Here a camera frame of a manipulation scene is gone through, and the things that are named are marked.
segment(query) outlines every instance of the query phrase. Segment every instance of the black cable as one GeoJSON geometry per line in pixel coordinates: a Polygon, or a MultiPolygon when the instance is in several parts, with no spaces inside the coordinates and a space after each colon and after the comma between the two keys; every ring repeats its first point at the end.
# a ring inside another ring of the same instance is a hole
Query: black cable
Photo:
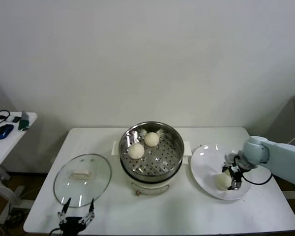
{"type": "Polygon", "coordinates": [[[1,124],[2,122],[6,121],[6,119],[8,119],[8,117],[10,116],[10,112],[9,112],[8,110],[1,110],[1,111],[0,111],[0,117],[1,117],[1,116],[2,116],[2,117],[5,117],[5,118],[3,118],[2,121],[0,121],[0,124],[1,124]],[[8,112],[8,115],[7,115],[7,116],[1,115],[2,112],[8,112]]]}
{"type": "Polygon", "coordinates": [[[270,177],[265,182],[263,182],[263,183],[254,183],[254,182],[251,182],[251,181],[247,180],[245,178],[245,176],[242,174],[242,178],[244,180],[246,180],[248,183],[251,183],[251,184],[254,184],[254,185],[264,185],[264,184],[268,183],[272,179],[272,177],[273,177],[273,174],[271,173],[270,177]]]}
{"type": "Polygon", "coordinates": [[[51,234],[52,234],[54,231],[57,231],[57,230],[60,230],[60,228],[55,228],[55,229],[51,230],[50,233],[49,233],[49,236],[51,236],[51,234]]]}
{"type": "Polygon", "coordinates": [[[8,227],[6,228],[6,233],[8,234],[8,236],[23,236],[23,235],[26,235],[26,234],[27,234],[26,232],[23,232],[23,233],[21,233],[20,235],[12,235],[12,234],[9,232],[9,228],[8,228],[8,227]]]}
{"type": "Polygon", "coordinates": [[[247,180],[243,173],[241,173],[241,175],[242,175],[242,178],[245,181],[247,181],[248,183],[254,184],[254,185],[264,185],[264,184],[268,183],[272,179],[272,177],[273,177],[273,174],[271,173],[270,177],[265,182],[262,182],[262,183],[254,183],[254,182],[251,182],[250,180],[247,180]]]}

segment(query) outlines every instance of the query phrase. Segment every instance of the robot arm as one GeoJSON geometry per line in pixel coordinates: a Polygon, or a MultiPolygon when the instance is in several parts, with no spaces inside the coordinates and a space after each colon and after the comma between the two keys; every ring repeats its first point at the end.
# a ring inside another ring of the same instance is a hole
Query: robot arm
{"type": "Polygon", "coordinates": [[[225,166],[232,176],[230,190],[238,190],[244,172],[258,165],[269,169],[274,175],[295,184],[295,146],[278,144],[266,138],[251,136],[238,154],[225,155],[225,166]]]}

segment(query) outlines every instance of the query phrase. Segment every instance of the computer mouse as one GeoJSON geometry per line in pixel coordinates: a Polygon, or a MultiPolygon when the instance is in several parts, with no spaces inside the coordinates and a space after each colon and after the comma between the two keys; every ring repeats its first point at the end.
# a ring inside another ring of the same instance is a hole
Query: computer mouse
{"type": "Polygon", "coordinates": [[[0,127],[0,139],[5,139],[9,133],[13,130],[13,124],[5,124],[0,127]]]}

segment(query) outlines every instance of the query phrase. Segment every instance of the white table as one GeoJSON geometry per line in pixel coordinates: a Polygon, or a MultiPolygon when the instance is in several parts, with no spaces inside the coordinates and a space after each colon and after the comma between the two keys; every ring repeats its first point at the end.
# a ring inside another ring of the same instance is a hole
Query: white table
{"type": "MultiPolygon", "coordinates": [[[[34,121],[37,119],[37,114],[33,112],[27,112],[29,116],[29,125],[32,125],[34,121]]],[[[22,112],[11,112],[12,116],[18,116],[20,117],[22,115],[22,112]]],[[[8,156],[8,154],[11,152],[11,150],[15,147],[15,145],[19,142],[19,140],[23,137],[23,135],[26,133],[26,131],[19,131],[19,123],[10,123],[10,122],[2,122],[0,123],[0,127],[5,124],[13,124],[14,128],[11,131],[11,133],[3,140],[0,140],[0,165],[5,160],[5,158],[8,156]]],[[[0,176],[1,180],[9,180],[10,176],[5,172],[4,168],[0,166],[0,176]]],[[[22,193],[24,187],[18,186],[15,192],[13,192],[11,189],[5,187],[0,182],[0,195],[7,199],[10,203],[12,203],[13,207],[31,207],[31,203],[27,201],[21,201],[18,197],[22,193]]],[[[6,220],[8,212],[8,204],[3,210],[2,214],[0,215],[0,224],[3,224],[6,220]]]]}
{"type": "MultiPolygon", "coordinates": [[[[69,132],[24,224],[26,232],[47,234],[58,227],[57,212],[62,205],[53,195],[54,178],[67,161],[84,153],[107,157],[112,180],[95,202],[95,219],[82,235],[215,235],[295,230],[295,215],[274,179],[263,186],[252,186],[238,201],[224,201],[199,187],[189,165],[184,164],[176,182],[165,193],[137,197],[124,178],[118,157],[111,156],[113,141],[119,140],[125,130],[74,128],[69,132]]],[[[249,137],[241,127],[177,131],[192,149],[216,143],[239,150],[249,137]]],[[[269,177],[269,170],[258,167],[252,177],[261,182],[269,177]]],[[[66,216],[84,216],[88,208],[69,208],[66,216]]]]}

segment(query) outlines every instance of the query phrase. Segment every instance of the steamed bun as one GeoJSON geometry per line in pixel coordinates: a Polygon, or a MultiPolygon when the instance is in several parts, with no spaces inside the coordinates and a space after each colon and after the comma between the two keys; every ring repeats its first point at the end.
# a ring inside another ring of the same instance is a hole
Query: steamed bun
{"type": "Polygon", "coordinates": [[[144,147],[139,143],[133,144],[130,146],[128,153],[132,159],[140,159],[144,155],[144,147]]]}
{"type": "Polygon", "coordinates": [[[227,173],[221,173],[215,176],[216,187],[220,190],[228,190],[232,185],[232,177],[227,173]]]}
{"type": "Polygon", "coordinates": [[[154,132],[149,132],[144,137],[144,142],[146,143],[147,146],[154,147],[159,142],[159,136],[154,132]]]}

